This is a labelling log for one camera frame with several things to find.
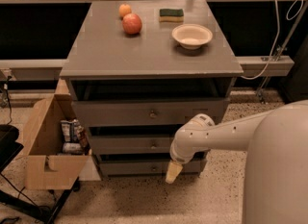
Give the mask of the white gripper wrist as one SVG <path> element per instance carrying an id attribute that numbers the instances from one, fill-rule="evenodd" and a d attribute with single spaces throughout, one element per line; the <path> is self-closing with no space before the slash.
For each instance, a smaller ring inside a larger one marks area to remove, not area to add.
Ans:
<path id="1" fill-rule="evenodd" d="M 166 182 L 172 184 L 181 173 L 183 169 L 182 164 L 186 164 L 192 160 L 194 151 L 191 147 L 181 147 L 180 143 L 174 140 L 170 145 L 169 153 L 173 161 L 170 161 L 168 164 Z"/>

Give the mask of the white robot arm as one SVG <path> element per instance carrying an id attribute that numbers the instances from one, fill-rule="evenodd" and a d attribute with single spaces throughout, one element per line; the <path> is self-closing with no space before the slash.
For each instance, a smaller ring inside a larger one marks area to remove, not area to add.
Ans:
<path id="1" fill-rule="evenodd" d="M 200 113 L 177 130 L 166 182 L 208 149 L 245 151 L 243 224 L 308 224 L 308 101 L 215 124 Z"/>

